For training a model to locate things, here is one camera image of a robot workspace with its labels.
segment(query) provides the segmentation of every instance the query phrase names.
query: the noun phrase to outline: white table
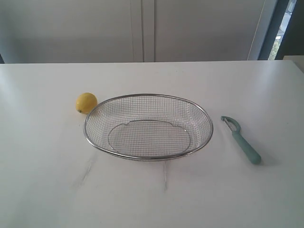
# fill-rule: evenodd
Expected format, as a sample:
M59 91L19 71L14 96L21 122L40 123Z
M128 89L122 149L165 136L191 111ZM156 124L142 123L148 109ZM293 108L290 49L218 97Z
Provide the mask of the white table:
M84 138L77 96L175 95L214 123L202 150L129 161ZM302 228L304 74L291 61L0 66L1 228ZM252 165L221 115L260 153Z

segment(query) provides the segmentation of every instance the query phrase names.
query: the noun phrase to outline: stainless steel rim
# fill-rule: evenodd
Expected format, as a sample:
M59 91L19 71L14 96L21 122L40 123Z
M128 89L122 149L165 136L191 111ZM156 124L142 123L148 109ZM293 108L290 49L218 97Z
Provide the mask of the stainless steel rim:
M208 118L210 124L211 124L211 132L210 132L210 136L208 137L208 139L205 141L205 143L203 143L201 146L197 147L197 148L194 148L190 151L187 151L187 152L182 152L182 153L177 153L177 154L174 154L174 155L164 155L164 156L130 156L130 155L125 155L125 154L121 154L121 153L116 153L116 152L113 152L113 151L109 151L109 150L106 150L106 149L103 149L101 148L100 146L96 145L95 143L93 143L88 135L87 135L87 132L86 132L86 125L87 125L87 121L90 117L90 114L92 112L94 112L98 107L100 107L102 104L104 103L107 103L109 101L113 101L113 100L117 100L117 99L121 99L121 98L126 98L126 97L132 97L132 96L160 96L160 97L167 97L167 98L172 98L172 99L176 99L176 100L182 100L184 102L187 102L187 103L190 103L190 104L193 104L194 106L196 106L198 109L200 109ZM84 135L85 135L85 138L88 140L88 142L94 146L95 148L101 150L101 151L104 151L108 154L111 154L111 155L114 155L114 156L117 156L117 157L121 157L121 158L124 158L124 159L130 159L130 160L137 160L137 161L164 161L164 160L170 160L170 159L175 159L175 158L179 158L179 157L183 157L183 156L186 156L186 155L189 155L189 154L192 154L200 149L202 149L204 146L206 146L209 141L211 140L212 136L213 136L213 122L212 122L212 119L210 118L210 116L208 115L208 113L201 107L199 106L198 104L192 102L192 101L189 101L187 99L184 99L184 98L180 98L180 97L176 97L176 96L171 96L171 95L161 95L161 94L131 94L131 95L123 95L123 96L118 96L118 97L114 97L114 98L110 98L110 99L107 99L101 103L99 103L86 117L85 119L85 122L84 122L84 125L83 125L83 131L84 131Z

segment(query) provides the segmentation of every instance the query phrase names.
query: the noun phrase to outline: wire mesh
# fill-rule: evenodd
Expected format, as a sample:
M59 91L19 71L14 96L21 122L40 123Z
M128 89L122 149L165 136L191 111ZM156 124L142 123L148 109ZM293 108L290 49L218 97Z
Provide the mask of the wire mesh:
M208 143L213 125L193 102L166 95L128 95L100 103L84 133L96 148L136 160L165 160Z

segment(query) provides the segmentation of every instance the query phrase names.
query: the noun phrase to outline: yellow lemon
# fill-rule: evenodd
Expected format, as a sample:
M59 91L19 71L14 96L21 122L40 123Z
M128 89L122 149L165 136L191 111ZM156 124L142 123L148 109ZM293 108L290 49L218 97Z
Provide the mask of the yellow lemon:
M97 98L94 94L81 94L76 100L76 110L80 113L88 114L97 105Z

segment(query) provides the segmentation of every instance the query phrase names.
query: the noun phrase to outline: basket bottom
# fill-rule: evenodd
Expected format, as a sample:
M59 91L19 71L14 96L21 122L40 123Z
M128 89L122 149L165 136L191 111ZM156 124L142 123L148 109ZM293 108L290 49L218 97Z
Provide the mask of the basket bottom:
M166 121L136 120L114 127L108 142L120 154L153 157L187 151L191 137L184 128Z

